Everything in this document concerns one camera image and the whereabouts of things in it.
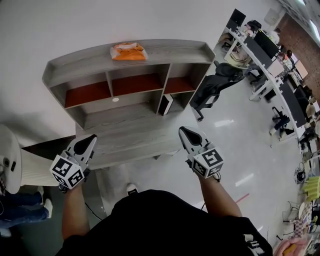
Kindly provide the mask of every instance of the yellow object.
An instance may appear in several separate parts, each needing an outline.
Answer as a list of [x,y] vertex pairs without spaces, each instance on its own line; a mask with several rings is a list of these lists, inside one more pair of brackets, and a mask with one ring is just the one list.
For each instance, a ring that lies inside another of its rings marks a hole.
[[148,58],[145,49],[137,42],[125,42],[110,49],[113,60],[116,61],[144,61]]
[[297,245],[293,243],[283,251],[282,255],[286,256],[286,255],[292,254],[296,250],[296,248],[297,248]]
[[311,202],[320,197],[320,176],[309,177],[302,187],[307,193],[307,202]]

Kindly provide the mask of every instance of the plastic bag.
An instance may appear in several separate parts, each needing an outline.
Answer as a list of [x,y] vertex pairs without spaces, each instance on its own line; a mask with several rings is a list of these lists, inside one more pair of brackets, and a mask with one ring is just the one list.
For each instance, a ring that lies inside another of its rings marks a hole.
[[117,61],[144,61],[148,59],[146,50],[137,42],[120,43],[110,48],[111,58]]

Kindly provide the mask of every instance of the brick wall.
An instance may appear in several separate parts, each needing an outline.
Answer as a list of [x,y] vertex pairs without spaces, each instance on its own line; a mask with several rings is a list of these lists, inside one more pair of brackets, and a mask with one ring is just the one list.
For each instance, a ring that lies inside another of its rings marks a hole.
[[308,71],[305,84],[312,89],[315,99],[320,103],[320,47],[288,14],[282,18],[278,28],[281,29],[280,44],[301,60]]

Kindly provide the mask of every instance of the pink cloth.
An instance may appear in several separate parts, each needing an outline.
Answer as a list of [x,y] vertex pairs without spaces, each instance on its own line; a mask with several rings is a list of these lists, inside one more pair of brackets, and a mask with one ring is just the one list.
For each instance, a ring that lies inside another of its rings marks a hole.
[[305,248],[306,240],[299,237],[289,238],[288,240],[283,240],[277,247],[273,256],[282,256],[284,251],[289,248],[292,244],[296,245],[293,252],[287,254],[287,256],[298,256],[299,253]]

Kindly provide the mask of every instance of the shoe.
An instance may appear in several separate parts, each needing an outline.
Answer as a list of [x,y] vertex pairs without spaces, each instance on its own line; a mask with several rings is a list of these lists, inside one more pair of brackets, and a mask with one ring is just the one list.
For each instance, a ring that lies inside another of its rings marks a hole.
[[37,191],[41,194],[41,205],[43,205],[44,204],[44,193],[45,193],[44,187],[38,186]]
[[49,212],[49,216],[48,216],[48,219],[50,219],[52,217],[52,210],[53,210],[53,205],[52,205],[52,202],[49,198],[47,198],[45,200],[45,203],[44,203],[44,208],[46,208]]
[[0,236],[2,238],[10,238],[11,232],[10,232],[9,228],[1,228],[0,227]]
[[129,183],[126,186],[126,193],[128,194],[128,196],[131,196],[134,194],[138,194],[139,192],[135,184]]

